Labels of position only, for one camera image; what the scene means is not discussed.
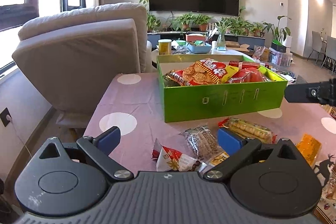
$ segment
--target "ribbed gray surface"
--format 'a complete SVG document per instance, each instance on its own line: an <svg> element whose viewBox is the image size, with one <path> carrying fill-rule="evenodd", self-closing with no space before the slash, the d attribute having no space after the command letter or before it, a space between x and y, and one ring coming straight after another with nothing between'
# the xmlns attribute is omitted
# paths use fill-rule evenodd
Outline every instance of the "ribbed gray surface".
<svg viewBox="0 0 336 224"><path fill-rule="evenodd" d="M196 172L140 172L135 180L115 184L103 201L82 214L61 219L25 214L18 223L316 224L319 221L312 215L287 220L255 215L234 202L222 184L206 182Z"/></svg>

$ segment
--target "window sill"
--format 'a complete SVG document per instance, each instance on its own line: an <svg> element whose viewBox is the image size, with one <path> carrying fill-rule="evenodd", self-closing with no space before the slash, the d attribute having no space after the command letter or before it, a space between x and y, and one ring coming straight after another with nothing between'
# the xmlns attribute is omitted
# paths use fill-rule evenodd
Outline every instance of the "window sill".
<svg viewBox="0 0 336 224"><path fill-rule="evenodd" d="M9 70L6 70L2 75L4 75L3 77L0 78L0 85L2 83L4 83L7 79L9 79L11 76L13 76L14 74L16 74L17 72L19 72L20 69L18 68L18 66L14 66L11 67Z"/></svg>

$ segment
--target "green cardboard box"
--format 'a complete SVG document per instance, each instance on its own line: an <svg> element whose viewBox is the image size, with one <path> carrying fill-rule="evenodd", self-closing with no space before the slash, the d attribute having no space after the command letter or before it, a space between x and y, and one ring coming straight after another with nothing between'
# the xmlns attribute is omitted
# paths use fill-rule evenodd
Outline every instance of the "green cardboard box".
<svg viewBox="0 0 336 224"><path fill-rule="evenodd" d="M185 69L204 58L227 64L231 60L251 61L240 55L159 55L157 70L165 122L208 119L280 107L287 80L265 67L259 70L272 82L164 86L163 75L173 69Z"/></svg>

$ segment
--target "pink tablecloth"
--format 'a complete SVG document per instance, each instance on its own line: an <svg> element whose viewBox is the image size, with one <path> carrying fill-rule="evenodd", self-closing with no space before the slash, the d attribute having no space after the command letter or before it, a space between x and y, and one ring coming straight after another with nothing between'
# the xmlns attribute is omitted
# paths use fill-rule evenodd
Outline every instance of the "pink tablecloth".
<svg viewBox="0 0 336 224"><path fill-rule="evenodd" d="M322 143L318 160L324 160L328 154L336 154L336 134L322 125L321 119L330 116L320 105L294 104L283 99L280 109L281 111L276 110L278 117L282 112L279 118L265 117L257 112L235 117L259 123L270 128L278 138L287 137L294 143L301 139L303 133L313 135ZM186 152L183 151L184 139L178 136L179 133L205 123L212 132L217 132L217 124L223 119L224 117L165 123L157 74L117 75L98 104L85 135L96 137L106 130L106 127L119 126L121 141L110 157L136 174L139 170L155 170L155 162L151 160L151 155L156 138L163 145Z"/></svg>

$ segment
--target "sofa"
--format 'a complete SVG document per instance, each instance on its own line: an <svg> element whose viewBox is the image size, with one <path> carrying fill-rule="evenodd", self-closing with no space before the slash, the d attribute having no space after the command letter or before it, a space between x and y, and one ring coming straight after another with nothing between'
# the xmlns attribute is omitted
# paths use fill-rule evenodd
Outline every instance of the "sofa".
<svg viewBox="0 0 336 224"><path fill-rule="evenodd" d="M112 79L151 72L147 11L107 4L32 19L12 57L60 115L57 124L86 128Z"/></svg>

